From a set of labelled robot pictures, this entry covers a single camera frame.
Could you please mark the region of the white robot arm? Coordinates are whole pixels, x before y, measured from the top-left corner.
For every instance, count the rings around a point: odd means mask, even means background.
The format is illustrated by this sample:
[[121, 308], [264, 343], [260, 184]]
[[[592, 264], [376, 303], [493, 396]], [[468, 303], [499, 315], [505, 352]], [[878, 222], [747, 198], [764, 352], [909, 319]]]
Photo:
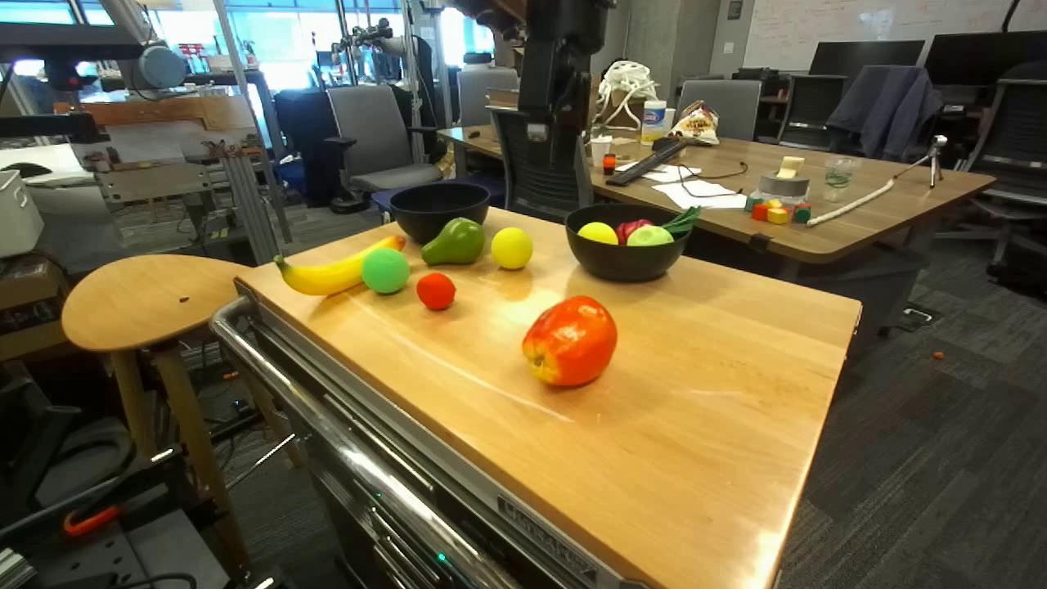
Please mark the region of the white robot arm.
[[562, 219], [586, 200], [589, 58], [601, 51], [613, 6], [482, 0], [478, 19], [522, 43], [515, 105], [493, 110], [511, 209]]

